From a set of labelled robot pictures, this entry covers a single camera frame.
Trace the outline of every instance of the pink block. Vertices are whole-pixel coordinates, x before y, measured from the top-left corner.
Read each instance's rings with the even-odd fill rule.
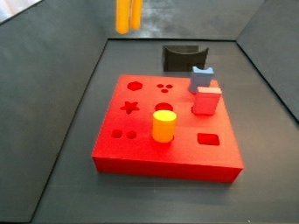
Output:
[[[215,114],[220,96],[221,96],[220,88],[197,87],[197,92],[195,95],[195,101],[192,106],[192,113],[195,115],[212,116]]]

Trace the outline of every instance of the square hole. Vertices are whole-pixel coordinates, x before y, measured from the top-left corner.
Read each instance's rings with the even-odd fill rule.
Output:
[[[199,144],[220,145],[219,136],[215,134],[197,133],[197,142]]]

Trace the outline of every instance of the gray wall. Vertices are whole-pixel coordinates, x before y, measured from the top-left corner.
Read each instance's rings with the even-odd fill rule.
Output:
[[[143,25],[118,35],[116,1],[94,1],[93,13],[109,38],[236,40],[264,0],[144,0]]]
[[[268,0],[237,43],[299,120],[299,1]]]
[[[106,43],[89,4],[46,0],[0,26],[0,221],[32,218]]]

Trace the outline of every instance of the circular hole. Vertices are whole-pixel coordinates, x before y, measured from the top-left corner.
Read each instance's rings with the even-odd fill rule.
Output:
[[[129,130],[127,133],[125,133],[125,137],[128,139],[133,139],[136,138],[136,132],[133,130]]]
[[[173,111],[173,106],[167,102],[160,102],[159,104],[155,105],[153,109],[155,109],[155,111],[157,111],[157,110]]]

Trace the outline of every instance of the gray surface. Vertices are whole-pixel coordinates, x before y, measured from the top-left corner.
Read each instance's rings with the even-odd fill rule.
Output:
[[[0,221],[29,221],[106,39],[85,1],[0,26]]]
[[[235,40],[264,0],[144,0],[141,28],[125,35],[114,30],[116,1],[94,2],[109,38]]]
[[[245,170],[232,185],[97,173],[90,152],[120,74],[163,72],[163,45],[209,48]],[[299,129],[235,43],[108,41],[33,222],[297,222]]]
[[[265,1],[237,43],[299,120],[297,15],[299,1]]]

